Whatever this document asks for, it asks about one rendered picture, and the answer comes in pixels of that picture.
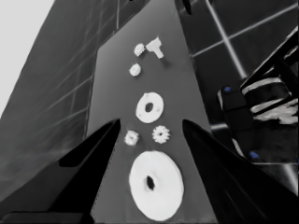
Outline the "small white T-shaped piece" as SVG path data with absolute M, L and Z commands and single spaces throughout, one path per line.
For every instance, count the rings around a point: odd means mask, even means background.
M 156 37 L 146 45 L 148 52 L 153 52 L 159 59 L 162 59 L 164 54 L 161 50 L 162 42 L 159 37 Z

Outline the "white round carrier with pins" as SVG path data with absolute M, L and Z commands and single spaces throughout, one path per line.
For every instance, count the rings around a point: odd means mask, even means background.
M 146 111 L 147 104 L 152 104 L 150 112 Z M 164 112 L 164 99 L 156 92 L 146 92 L 136 105 L 135 115 L 144 123 L 152 123 L 160 118 Z

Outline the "small white toothed gear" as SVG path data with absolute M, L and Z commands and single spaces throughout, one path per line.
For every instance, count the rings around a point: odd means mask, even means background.
M 139 57 L 145 51 L 145 46 L 142 43 L 139 43 L 134 48 L 135 56 Z
M 139 139 L 139 133 L 129 130 L 124 137 L 124 142 L 128 146 L 135 146 Z
M 141 73 L 141 66 L 138 63 L 135 63 L 131 66 L 129 72 L 131 76 L 136 77 Z
M 164 144 L 170 138 L 170 131 L 163 125 L 157 126 L 152 131 L 152 138 L 156 143 Z

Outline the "large thick white disc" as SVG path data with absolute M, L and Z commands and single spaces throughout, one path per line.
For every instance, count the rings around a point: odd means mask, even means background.
M 131 167 L 129 186 L 137 208 L 149 219 L 166 221 L 179 209 L 184 183 L 175 162 L 161 151 L 145 151 Z

